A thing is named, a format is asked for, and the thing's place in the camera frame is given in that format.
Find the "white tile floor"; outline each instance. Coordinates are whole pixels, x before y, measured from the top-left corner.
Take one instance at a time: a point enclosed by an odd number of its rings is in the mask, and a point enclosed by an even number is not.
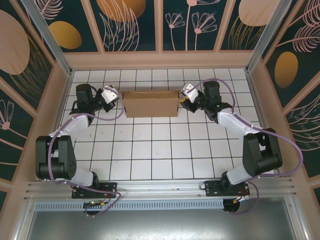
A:
[[[235,91],[236,110],[259,125],[258,116],[243,69],[154,69],[76,71],[64,107],[64,122],[76,98],[76,86],[89,83],[96,88],[112,85],[120,91],[180,90],[184,82],[217,77]],[[224,102],[232,103],[228,89],[221,84]],[[114,118],[117,108],[96,114]],[[159,180],[219,178],[240,164],[242,146],[234,134],[196,113],[178,109],[178,117],[94,120],[77,138],[74,152],[77,164],[94,171],[100,180]]]

